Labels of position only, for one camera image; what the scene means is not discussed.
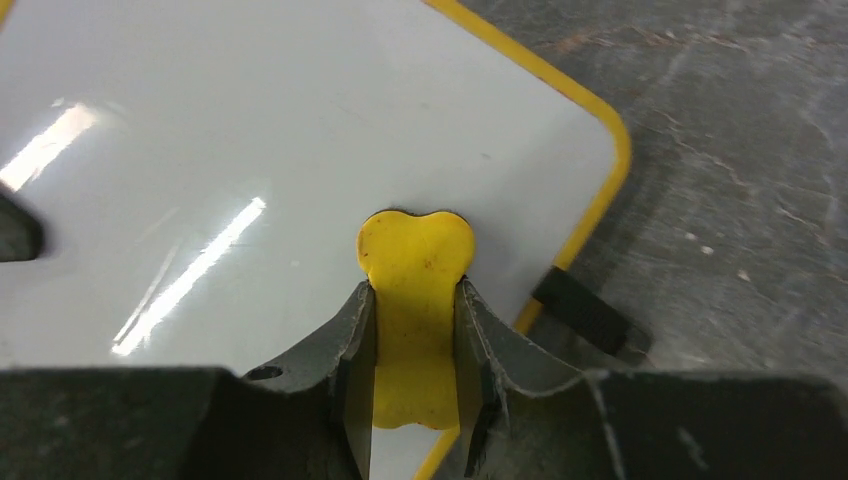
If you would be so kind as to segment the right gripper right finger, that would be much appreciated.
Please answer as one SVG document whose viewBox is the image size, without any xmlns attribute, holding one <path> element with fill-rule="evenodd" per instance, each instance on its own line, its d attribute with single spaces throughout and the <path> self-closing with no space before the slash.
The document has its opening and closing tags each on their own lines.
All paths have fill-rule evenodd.
<svg viewBox="0 0 848 480">
<path fill-rule="evenodd" d="M 470 479 L 843 479 L 847 399 L 809 375 L 588 370 L 454 304 L 458 449 Z"/>
</svg>

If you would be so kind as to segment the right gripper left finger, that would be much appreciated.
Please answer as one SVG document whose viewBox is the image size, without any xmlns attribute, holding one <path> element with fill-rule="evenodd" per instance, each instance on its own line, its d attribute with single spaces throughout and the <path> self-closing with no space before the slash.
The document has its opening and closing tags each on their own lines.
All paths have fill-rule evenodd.
<svg viewBox="0 0 848 480">
<path fill-rule="evenodd" d="M 219 367 L 1 374 L 5 479 L 365 479 L 376 299 L 244 375 Z"/>
</svg>

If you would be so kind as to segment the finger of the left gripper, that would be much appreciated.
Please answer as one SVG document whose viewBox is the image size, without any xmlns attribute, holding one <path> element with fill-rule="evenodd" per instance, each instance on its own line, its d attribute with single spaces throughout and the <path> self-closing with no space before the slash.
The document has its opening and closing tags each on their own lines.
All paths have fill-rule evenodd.
<svg viewBox="0 0 848 480">
<path fill-rule="evenodd" d="M 1 262 L 31 261 L 43 250 L 41 222 L 1 189 Z"/>
</svg>

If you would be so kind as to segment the yellow bone shaped eraser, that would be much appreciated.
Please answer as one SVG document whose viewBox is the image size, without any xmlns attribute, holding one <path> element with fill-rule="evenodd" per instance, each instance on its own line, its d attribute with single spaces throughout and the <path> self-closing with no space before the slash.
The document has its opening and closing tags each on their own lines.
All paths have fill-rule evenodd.
<svg viewBox="0 0 848 480">
<path fill-rule="evenodd" d="M 449 211 L 381 211 L 362 225 L 356 253 L 375 293 L 374 426 L 454 427 L 454 302 L 474 258 L 470 224 Z"/>
</svg>

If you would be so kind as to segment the yellow framed whiteboard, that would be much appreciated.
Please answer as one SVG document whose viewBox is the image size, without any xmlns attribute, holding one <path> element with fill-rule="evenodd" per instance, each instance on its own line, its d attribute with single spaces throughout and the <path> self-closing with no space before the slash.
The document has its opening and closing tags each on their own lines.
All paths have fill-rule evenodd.
<svg viewBox="0 0 848 480">
<path fill-rule="evenodd" d="M 357 236 L 385 210 L 465 219 L 460 281 L 518 332 L 629 169 L 614 109 L 456 1 L 1 16 L 1 189 L 44 227 L 38 258 L 1 262 L 1 374 L 244 375 L 369 283 Z M 372 412 L 365 479 L 421 478 L 459 427 Z"/>
</svg>

